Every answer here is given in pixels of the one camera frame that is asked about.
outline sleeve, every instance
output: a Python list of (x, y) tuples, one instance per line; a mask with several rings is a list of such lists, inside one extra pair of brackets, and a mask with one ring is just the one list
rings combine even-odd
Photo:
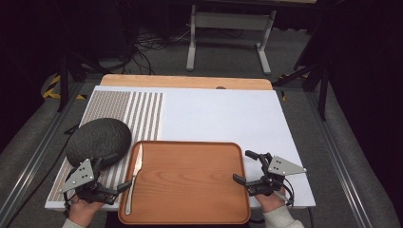
[(62, 228), (86, 228), (86, 227), (77, 225), (76, 223), (67, 218)]
[(303, 228), (304, 226), (298, 220), (294, 220), (287, 206), (279, 207), (269, 213), (263, 213), (266, 221), (266, 228)]

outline human hand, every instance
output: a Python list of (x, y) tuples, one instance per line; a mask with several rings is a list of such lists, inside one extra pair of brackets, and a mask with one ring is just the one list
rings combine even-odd
[(68, 219), (77, 225), (84, 227), (89, 226), (89, 224), (94, 219), (95, 213), (103, 207), (105, 204), (103, 202), (92, 202), (88, 203), (83, 199), (79, 199), (74, 196), (71, 199), (70, 211), (68, 213)]
[[(281, 187), (279, 192), (285, 196), (285, 189)], [(281, 206), (284, 206), (285, 201), (281, 197), (279, 197), (276, 193), (273, 193), (270, 196), (264, 196), (263, 194), (255, 195), (256, 200), (261, 204), (261, 210), (264, 213), (268, 213), (278, 209)]]

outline aluminum rail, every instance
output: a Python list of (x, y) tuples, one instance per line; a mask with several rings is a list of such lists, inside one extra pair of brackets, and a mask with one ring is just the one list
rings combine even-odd
[(3, 203), (3, 206), (0, 210), (0, 227), (4, 228), (9, 223), (13, 213), (17, 210), (19, 203), (21, 202), (23, 196), (27, 192), (30, 183), (35, 177), (36, 172), (38, 171), (44, 157), (48, 153), (49, 147), (53, 142), (54, 136), (59, 129), (63, 119), (68, 113), (69, 108), (75, 101), (75, 98), (79, 94), (81, 88), (83, 87), (82, 83), (75, 83), (71, 87), (69, 102), (66, 104), (65, 108), (56, 113), (56, 116), (52, 120), (52, 123), (45, 134), (44, 138), (39, 143), (35, 152), (32, 155), (32, 158), (28, 162), (24, 171), (20, 174), (20, 178), (16, 182), (14, 188), (11, 190), (9, 197)]
[(364, 206), (362, 205), (361, 199), (356, 191), (355, 184), (353, 180), (350, 178), (349, 172), (347, 171), (346, 166), (344, 165), (343, 159), (341, 159), (340, 153), (337, 149), (336, 143), (333, 139), (333, 136), (330, 132), (330, 129), (326, 122), (323, 122), (320, 118), (320, 115), (317, 111), (317, 98), (313, 92), (305, 92), (306, 98), (310, 107), (313, 110), (314, 115), (316, 116), (316, 120), (320, 131), (323, 134), (323, 137), (326, 141), (326, 145), (329, 150), (329, 156), (332, 161), (332, 164), (336, 170), (337, 176), (341, 182), (341, 186), (343, 187), (344, 193), (346, 194), (347, 200), (352, 207), (355, 219), (359, 227), (373, 227), (367, 213), (365, 212)]

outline dark background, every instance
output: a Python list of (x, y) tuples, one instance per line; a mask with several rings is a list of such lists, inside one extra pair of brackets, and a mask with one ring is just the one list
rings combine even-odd
[[(127, 37), (136, 33), (140, 22), (167, 35), (188, 23), (188, 14), (183, 16), (181, 12), (190, 12), (190, 7), (183, 5), (151, 8), (139, 4), (136, 9), (130, 9), (134, 17), (127, 18), (122, 17), (119, 8), (110, 7), (118, 2), (96, 2), (97, 5), (91, 1), (81, 4), (69, 1), (61, 3), (60, 8), (54, 1), (0, 2), (0, 151), (43, 103), (41, 87), (48, 76), (57, 72), (63, 47), (91, 59), (122, 58), (129, 43)], [(307, 66), (314, 62), (337, 32), (342, 31), (343, 42), (329, 67), (330, 81), (365, 156), (399, 212), (403, 210), (403, 197), (399, 194), (399, 184), (403, 181), (400, 168), (403, 93), (399, 80), (403, 71), (403, 27), (399, 13), (403, 6), (402, 1), (381, 0), (367, 1), (363, 6), (355, 6), (353, 12), (359, 16), (344, 18), (347, 21), (337, 21), (340, 19), (337, 17), (322, 21), (325, 29), (314, 34), (317, 42), (307, 47), (301, 64)], [(168, 20), (159, 20), (157, 15)], [(101, 28), (94, 27), (91, 23), (97, 20), (91, 19), (97, 17), (108, 23)], [(275, 27), (313, 32), (318, 18), (317, 14), (303, 17), (298, 9), (281, 9)], [(345, 25), (352, 27), (343, 30)], [(107, 43), (97, 39), (99, 36), (90, 35), (99, 32), (107, 37), (108, 29), (116, 30)], [(403, 222), (401, 213), (397, 214)]]

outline knife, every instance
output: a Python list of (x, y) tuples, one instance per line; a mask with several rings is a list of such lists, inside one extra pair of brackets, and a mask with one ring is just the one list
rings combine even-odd
[(136, 181), (137, 174), (139, 173), (140, 169), (142, 169), (142, 165), (143, 165), (143, 144), (140, 143), (139, 153), (137, 154), (136, 163), (134, 164), (133, 180), (131, 181), (130, 190), (128, 192), (126, 200), (125, 213), (127, 215), (130, 215), (131, 213), (131, 200), (133, 197), (134, 182)]

